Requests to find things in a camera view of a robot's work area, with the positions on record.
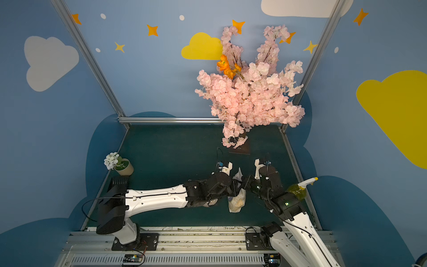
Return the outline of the clear plastic oats bag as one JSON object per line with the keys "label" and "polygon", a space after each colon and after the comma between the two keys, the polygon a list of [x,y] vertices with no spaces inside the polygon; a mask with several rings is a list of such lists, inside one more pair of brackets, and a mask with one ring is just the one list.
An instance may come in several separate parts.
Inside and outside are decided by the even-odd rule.
{"label": "clear plastic oats bag", "polygon": [[229,212],[238,213],[245,206],[246,202],[246,190],[242,188],[242,172],[239,168],[236,175],[232,178],[233,185],[235,186],[235,196],[228,197]]}

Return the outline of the white patterned breakfast bowl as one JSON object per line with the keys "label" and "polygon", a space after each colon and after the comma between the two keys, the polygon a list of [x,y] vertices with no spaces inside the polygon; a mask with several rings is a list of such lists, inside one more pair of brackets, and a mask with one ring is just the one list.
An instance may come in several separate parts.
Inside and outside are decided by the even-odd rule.
{"label": "white patterned breakfast bowl", "polygon": [[208,207],[214,206],[217,202],[218,202],[218,199],[210,200],[204,204],[204,207],[208,208]]}

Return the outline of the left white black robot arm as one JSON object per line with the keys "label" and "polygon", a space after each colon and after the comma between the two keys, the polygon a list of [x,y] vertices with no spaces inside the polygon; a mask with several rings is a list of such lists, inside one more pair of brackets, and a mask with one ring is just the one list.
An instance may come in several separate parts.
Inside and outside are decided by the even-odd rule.
{"label": "left white black robot arm", "polygon": [[129,176],[114,177],[98,201],[96,233],[112,234],[122,245],[139,239],[139,226],[131,220],[134,215],[169,208],[208,208],[238,194],[238,182],[223,171],[212,173],[206,180],[189,180],[157,190],[132,190],[129,181]]}

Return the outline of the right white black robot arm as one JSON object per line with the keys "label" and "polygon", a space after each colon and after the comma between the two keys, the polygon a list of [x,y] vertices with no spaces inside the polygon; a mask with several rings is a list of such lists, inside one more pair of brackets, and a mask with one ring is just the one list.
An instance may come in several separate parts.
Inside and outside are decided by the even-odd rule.
{"label": "right white black robot arm", "polygon": [[282,227],[273,222],[262,227],[269,245],[292,267],[338,267],[327,246],[315,230],[308,213],[302,205],[306,188],[318,181],[317,177],[293,184],[285,189],[278,171],[266,163],[256,163],[254,176],[243,180],[242,188],[257,195],[270,213],[277,216],[295,238],[295,246]]}

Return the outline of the green spray bottle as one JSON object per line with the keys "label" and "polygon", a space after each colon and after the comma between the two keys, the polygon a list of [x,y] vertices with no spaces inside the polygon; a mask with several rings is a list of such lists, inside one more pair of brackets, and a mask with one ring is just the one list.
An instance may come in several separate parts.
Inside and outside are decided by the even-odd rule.
{"label": "green spray bottle", "polygon": [[318,177],[313,177],[313,178],[304,180],[298,184],[293,184],[293,185],[289,186],[286,191],[295,195],[298,200],[302,201],[307,196],[307,190],[306,190],[307,186],[313,185],[313,183],[318,181],[318,180],[319,180]]}

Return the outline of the right electronics board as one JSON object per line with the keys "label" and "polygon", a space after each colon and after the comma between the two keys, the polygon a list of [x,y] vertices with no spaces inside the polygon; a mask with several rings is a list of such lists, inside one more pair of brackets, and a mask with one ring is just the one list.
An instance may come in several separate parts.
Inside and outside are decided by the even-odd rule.
{"label": "right electronics board", "polygon": [[279,267],[281,256],[279,254],[264,254],[264,267]]}

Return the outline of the electronics board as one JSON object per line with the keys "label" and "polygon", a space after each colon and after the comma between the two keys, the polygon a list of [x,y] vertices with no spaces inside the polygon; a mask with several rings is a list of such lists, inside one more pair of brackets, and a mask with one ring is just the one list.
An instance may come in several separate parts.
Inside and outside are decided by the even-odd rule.
{"label": "electronics board", "polygon": [[264,267],[279,267],[281,256],[279,254],[264,254]]}
{"label": "electronics board", "polygon": [[143,262],[142,254],[125,254],[123,256],[123,265],[139,265]]}

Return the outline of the white flower in beige pot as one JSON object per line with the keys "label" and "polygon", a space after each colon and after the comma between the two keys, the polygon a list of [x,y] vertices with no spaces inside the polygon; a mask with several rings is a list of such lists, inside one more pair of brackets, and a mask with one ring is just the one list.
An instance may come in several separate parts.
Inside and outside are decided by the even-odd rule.
{"label": "white flower in beige pot", "polygon": [[103,161],[108,170],[115,170],[121,176],[130,176],[134,168],[128,159],[124,159],[118,152],[111,152],[106,155]]}

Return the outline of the pink cherry blossom tree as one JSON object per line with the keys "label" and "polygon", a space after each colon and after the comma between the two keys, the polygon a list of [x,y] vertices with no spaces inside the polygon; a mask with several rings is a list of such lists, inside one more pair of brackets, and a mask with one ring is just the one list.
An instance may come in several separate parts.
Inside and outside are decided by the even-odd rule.
{"label": "pink cherry blossom tree", "polygon": [[305,116],[304,108],[292,102],[303,88],[295,81],[295,75],[303,72],[302,62],[291,61],[281,72],[276,70],[280,52],[276,41],[291,36],[288,28],[267,26],[265,42],[251,63],[241,59],[244,49],[231,42],[238,33],[235,26],[224,28],[218,73],[201,70],[197,79],[202,88],[195,91],[212,102],[212,116],[224,124],[222,144],[233,149],[247,142],[246,133],[255,126],[280,123],[297,127]]}

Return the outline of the left electronics board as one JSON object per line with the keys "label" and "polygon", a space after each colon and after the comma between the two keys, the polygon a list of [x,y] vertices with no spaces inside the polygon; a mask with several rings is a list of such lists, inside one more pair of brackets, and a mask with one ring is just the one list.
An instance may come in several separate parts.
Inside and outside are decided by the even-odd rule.
{"label": "left electronics board", "polygon": [[123,256],[123,265],[139,265],[143,262],[142,254],[125,254]]}

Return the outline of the brown tree base plate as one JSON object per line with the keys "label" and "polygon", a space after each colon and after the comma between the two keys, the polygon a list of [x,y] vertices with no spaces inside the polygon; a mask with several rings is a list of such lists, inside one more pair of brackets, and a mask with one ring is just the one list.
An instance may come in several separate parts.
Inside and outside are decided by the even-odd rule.
{"label": "brown tree base plate", "polygon": [[242,154],[242,155],[250,155],[251,153],[251,149],[250,149],[250,140],[248,139],[247,133],[243,133],[239,136],[240,138],[245,138],[246,141],[238,146],[237,148],[234,148],[233,146],[231,146],[230,148],[228,148],[229,152],[232,154]]}

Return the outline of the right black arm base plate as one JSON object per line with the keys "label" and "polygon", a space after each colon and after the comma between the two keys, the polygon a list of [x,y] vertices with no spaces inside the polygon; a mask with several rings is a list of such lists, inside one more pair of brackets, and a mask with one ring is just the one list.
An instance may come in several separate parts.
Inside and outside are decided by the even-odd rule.
{"label": "right black arm base plate", "polygon": [[259,233],[246,233],[246,250],[248,251],[262,251],[267,250],[265,243],[260,238]]}

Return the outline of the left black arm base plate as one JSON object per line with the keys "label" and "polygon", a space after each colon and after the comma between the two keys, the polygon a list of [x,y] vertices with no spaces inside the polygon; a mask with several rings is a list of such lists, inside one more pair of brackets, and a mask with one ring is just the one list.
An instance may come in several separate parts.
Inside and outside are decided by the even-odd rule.
{"label": "left black arm base plate", "polygon": [[113,241],[112,251],[156,251],[159,244],[158,233],[141,233],[136,241],[123,245],[118,238]]}

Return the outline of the aluminium front rail frame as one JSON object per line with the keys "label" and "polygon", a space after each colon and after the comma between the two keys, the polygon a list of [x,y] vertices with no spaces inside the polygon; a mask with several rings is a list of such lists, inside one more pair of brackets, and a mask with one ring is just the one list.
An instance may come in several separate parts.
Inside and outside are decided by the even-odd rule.
{"label": "aluminium front rail frame", "polygon": [[[290,231],[283,229],[298,246]],[[158,233],[156,251],[112,251],[112,235],[97,235],[94,228],[72,232],[56,261],[57,267],[263,267],[264,254],[279,254],[256,227],[145,227]],[[246,250],[246,233],[259,233],[267,250]],[[139,265],[123,265],[125,254],[142,254]],[[280,267],[291,267],[281,256]]]}

